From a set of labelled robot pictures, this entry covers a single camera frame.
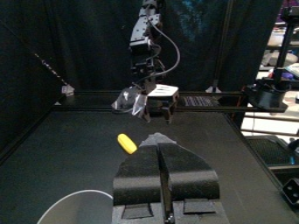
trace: black curtain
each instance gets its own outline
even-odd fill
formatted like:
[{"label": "black curtain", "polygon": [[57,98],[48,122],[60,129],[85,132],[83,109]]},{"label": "black curtain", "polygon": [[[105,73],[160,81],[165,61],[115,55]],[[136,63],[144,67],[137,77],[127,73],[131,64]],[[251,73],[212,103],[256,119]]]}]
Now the black curtain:
[{"label": "black curtain", "polygon": [[[129,86],[128,41],[143,1],[44,1],[69,83],[77,90]],[[221,90],[252,83],[281,2],[233,1]],[[181,63],[164,82],[180,90],[205,90],[212,83],[227,5],[228,0],[165,0],[163,31],[180,48]],[[165,39],[161,47],[161,61],[171,67],[176,56]]]},{"label": "black curtain", "polygon": [[50,109],[61,84],[14,35],[58,71],[42,1],[0,1],[0,156]]}]

